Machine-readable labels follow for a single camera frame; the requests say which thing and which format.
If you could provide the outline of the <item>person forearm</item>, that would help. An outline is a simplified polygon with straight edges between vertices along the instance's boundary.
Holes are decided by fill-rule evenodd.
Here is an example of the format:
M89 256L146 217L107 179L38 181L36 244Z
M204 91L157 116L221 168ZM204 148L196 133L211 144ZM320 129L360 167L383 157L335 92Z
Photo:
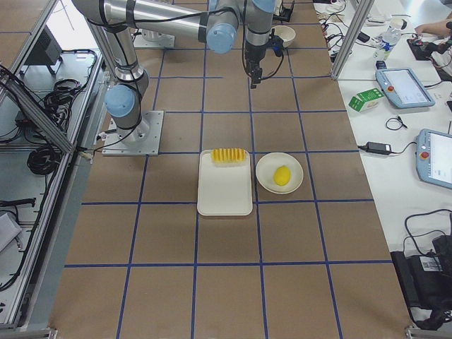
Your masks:
M441 20L435 23L425 23L417 26L415 32L417 35L431 34L437 36L448 36L450 35L450 29L446 27L446 24L451 22L451 19Z

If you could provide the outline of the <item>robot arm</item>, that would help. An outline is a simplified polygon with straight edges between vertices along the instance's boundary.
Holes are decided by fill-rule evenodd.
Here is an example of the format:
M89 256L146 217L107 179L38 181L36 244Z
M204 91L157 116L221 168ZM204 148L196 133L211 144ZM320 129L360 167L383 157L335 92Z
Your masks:
M205 11L168 1L75 1L73 5L98 31L101 52L113 64L118 81L105 104L125 145L139 145L150 134L141 101L148 74L139 64L138 48L172 48L181 35L203 43L217 54L228 53L242 29L242 63L255 88L265 80L261 61L280 43L272 29L275 1L210 1Z

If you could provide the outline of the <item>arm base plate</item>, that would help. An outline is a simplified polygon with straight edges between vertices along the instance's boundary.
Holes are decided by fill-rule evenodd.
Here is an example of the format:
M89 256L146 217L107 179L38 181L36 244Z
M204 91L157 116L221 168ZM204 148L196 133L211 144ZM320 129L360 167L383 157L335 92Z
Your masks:
M136 49L173 49L175 37L151 30L138 30L133 34Z
M128 131L118 129L111 118L109 129L115 129L115 132L103 138L105 144L101 149L102 154L106 156L158 155L163 119L163 111L145 111L141 114L141 123L129 135Z

